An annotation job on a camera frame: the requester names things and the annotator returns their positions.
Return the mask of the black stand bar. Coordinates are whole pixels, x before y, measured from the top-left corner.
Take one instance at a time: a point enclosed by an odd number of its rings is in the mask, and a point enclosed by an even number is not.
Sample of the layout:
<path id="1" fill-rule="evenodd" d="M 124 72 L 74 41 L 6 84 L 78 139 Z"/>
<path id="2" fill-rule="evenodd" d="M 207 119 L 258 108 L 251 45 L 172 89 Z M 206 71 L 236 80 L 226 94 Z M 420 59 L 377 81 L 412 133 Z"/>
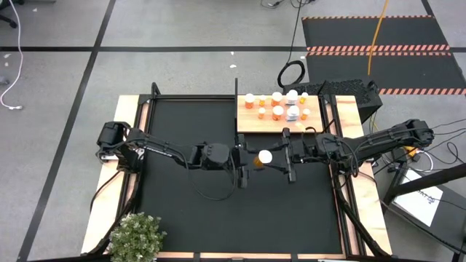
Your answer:
<path id="1" fill-rule="evenodd" d="M 407 183 L 401 183 L 402 177 L 405 174 L 406 171 L 402 170 L 401 166 L 396 169 L 394 179 L 385 194 L 383 203 L 388 205 L 397 196 L 420 191 L 421 189 L 433 186 L 439 186 L 452 180 L 466 178 L 466 163 L 435 172 L 432 175 L 422 176 L 421 178 L 417 178 L 416 180 L 412 180 Z"/>

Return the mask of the black office chair base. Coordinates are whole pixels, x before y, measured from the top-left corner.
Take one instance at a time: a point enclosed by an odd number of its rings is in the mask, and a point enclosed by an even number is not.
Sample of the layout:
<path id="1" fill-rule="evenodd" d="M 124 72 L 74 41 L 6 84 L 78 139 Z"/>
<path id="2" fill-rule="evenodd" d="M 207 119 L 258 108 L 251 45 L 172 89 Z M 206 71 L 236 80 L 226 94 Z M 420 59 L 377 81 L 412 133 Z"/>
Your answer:
<path id="1" fill-rule="evenodd" d="M 14 4 L 24 5 L 25 0 L 12 0 L 12 2 Z M 9 0 L 0 0 L 0 11 L 2 11 L 3 9 L 5 9 L 7 7 L 10 7 L 10 6 L 11 6 L 11 4 L 10 4 Z M 6 17 L 4 15 L 0 15 L 0 20 L 8 23 L 11 28 L 16 28 L 17 27 L 17 23 L 14 20 L 12 20 L 12 19 L 10 19 L 10 18 L 8 18 L 8 17 Z"/>

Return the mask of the dark floor base plate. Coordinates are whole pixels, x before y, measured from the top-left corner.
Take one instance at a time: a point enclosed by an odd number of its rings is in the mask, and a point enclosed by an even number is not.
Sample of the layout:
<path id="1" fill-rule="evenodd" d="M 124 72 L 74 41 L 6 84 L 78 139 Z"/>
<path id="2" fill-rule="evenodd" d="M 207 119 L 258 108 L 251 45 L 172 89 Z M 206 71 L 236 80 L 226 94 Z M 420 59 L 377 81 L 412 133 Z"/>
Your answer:
<path id="1" fill-rule="evenodd" d="M 401 183 L 407 183 L 423 175 L 410 170 L 402 177 Z M 382 208 L 404 220 L 410 226 L 418 229 L 426 236 L 435 240 L 438 244 L 444 246 L 453 252 L 455 261 L 466 258 L 466 197 L 452 191 L 451 189 L 439 185 L 436 186 L 443 191 L 440 204 L 433 218 L 431 226 L 426 226 L 421 221 L 395 205 L 394 200 L 388 205 L 383 203 Z"/>

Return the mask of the black perforated box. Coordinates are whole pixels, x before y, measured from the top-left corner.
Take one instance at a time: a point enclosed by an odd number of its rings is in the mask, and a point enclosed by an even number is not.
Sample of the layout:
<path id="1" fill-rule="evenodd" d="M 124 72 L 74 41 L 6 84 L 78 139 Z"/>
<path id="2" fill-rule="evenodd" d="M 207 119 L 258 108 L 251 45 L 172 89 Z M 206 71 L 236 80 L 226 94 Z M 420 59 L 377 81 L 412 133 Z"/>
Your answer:
<path id="1" fill-rule="evenodd" d="M 282 94 L 295 90 L 299 95 L 350 95 L 354 96 L 361 123 L 365 123 L 383 105 L 379 97 L 379 88 L 374 81 L 364 82 L 362 79 L 343 81 L 324 81 L 322 83 L 299 83 L 283 87 Z"/>

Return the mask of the black table mat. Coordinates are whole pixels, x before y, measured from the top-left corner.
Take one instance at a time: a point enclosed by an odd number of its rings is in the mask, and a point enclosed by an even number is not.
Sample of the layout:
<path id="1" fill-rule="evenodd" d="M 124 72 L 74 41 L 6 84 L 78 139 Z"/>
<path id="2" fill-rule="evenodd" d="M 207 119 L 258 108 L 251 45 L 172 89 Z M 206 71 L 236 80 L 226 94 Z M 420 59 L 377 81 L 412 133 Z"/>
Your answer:
<path id="1" fill-rule="evenodd" d="M 177 145 L 234 145 L 230 101 L 162 100 L 149 133 Z M 138 212 L 160 217 L 164 251 L 206 253 L 342 254 L 328 166 L 297 164 L 297 181 L 271 168 L 254 172 L 247 188 L 210 201 L 193 188 L 185 167 L 148 152 Z M 203 194 L 224 197 L 232 187 L 225 171 L 190 170 Z"/>

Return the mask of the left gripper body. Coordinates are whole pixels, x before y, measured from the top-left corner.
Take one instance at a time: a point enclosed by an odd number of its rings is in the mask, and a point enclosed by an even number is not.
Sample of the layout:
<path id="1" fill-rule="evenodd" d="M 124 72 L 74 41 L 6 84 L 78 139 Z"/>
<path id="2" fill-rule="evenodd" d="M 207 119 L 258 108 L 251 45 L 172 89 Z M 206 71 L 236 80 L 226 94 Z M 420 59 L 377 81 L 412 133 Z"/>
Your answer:
<path id="1" fill-rule="evenodd" d="M 235 136 L 232 148 L 221 143 L 206 144 L 202 149 L 202 169 L 204 170 L 234 170 L 239 188 L 248 186 L 249 172 L 246 162 L 248 152 L 243 134 Z"/>

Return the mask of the green potted plant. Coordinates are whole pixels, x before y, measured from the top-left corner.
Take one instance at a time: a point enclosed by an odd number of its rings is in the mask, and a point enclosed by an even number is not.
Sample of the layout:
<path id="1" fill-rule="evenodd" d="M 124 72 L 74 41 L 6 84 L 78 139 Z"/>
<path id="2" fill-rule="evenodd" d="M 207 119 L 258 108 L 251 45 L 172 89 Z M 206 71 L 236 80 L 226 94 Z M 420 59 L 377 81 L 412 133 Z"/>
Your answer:
<path id="1" fill-rule="evenodd" d="M 161 220 L 145 213 L 123 217 L 110 233 L 111 262 L 154 262 L 167 236 L 167 232 L 159 228 Z"/>

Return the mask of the black hazard-striped floor mat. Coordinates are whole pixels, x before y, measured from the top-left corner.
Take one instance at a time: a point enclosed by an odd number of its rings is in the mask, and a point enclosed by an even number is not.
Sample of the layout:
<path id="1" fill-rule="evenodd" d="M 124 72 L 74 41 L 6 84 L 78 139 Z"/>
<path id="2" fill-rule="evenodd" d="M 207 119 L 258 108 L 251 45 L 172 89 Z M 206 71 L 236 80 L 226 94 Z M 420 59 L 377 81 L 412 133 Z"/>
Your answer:
<path id="1" fill-rule="evenodd" d="M 375 81 L 382 95 L 466 95 L 432 15 L 305 17 L 309 80 Z"/>

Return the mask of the white printed sign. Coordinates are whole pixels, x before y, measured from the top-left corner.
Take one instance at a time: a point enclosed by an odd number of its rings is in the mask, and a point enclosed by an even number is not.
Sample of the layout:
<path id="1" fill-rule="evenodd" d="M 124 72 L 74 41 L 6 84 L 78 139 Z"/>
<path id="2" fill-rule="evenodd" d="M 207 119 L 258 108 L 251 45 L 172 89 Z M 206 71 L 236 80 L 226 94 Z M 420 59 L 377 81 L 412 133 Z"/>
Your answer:
<path id="1" fill-rule="evenodd" d="M 433 186 L 395 197 L 394 203 L 426 226 L 431 226 L 443 191 Z"/>

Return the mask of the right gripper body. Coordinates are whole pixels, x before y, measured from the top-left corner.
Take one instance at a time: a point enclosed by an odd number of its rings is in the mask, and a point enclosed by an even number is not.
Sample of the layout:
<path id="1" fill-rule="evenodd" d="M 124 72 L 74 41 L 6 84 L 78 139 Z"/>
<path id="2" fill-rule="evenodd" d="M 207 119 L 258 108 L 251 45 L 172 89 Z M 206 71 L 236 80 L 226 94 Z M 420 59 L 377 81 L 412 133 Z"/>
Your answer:
<path id="1" fill-rule="evenodd" d="M 284 127 L 282 131 L 283 148 L 285 149 L 285 171 L 289 183 L 297 181 L 296 164 L 307 164 L 316 162 L 316 157 L 304 142 L 293 142 L 291 140 L 291 131 L 289 128 Z"/>

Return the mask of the light wooden shelf board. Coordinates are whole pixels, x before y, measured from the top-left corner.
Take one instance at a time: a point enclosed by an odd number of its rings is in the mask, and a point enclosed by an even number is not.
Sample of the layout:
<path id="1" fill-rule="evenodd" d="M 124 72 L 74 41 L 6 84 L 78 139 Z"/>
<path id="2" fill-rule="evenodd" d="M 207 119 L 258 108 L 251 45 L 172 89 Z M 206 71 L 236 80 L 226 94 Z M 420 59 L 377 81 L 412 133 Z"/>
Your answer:
<path id="1" fill-rule="evenodd" d="M 312 129 L 307 130 L 307 132 L 322 132 L 323 123 L 320 115 L 320 106 L 318 96 L 310 95 L 307 98 L 305 104 L 300 104 L 299 98 L 296 103 L 296 106 L 300 109 L 299 118 L 297 121 L 287 122 L 286 121 L 286 111 L 289 108 L 285 104 L 286 99 L 283 95 L 283 99 L 280 103 L 280 106 L 284 109 L 284 114 L 280 121 L 274 121 L 272 119 L 272 109 L 271 106 L 271 95 L 266 95 L 266 103 L 264 107 L 259 105 L 259 96 L 256 96 L 255 103 L 253 108 L 247 109 L 245 107 L 244 95 L 238 95 L 238 105 L 237 105 L 237 131 L 242 133 L 281 133 L 284 127 L 290 129 L 292 133 L 300 133 L 301 130 L 296 126 L 297 122 L 302 123 L 305 127 L 313 127 Z M 263 119 L 258 118 L 258 110 L 260 108 L 265 108 L 266 113 Z M 311 111 L 307 120 L 301 120 L 302 111 L 308 108 Z"/>

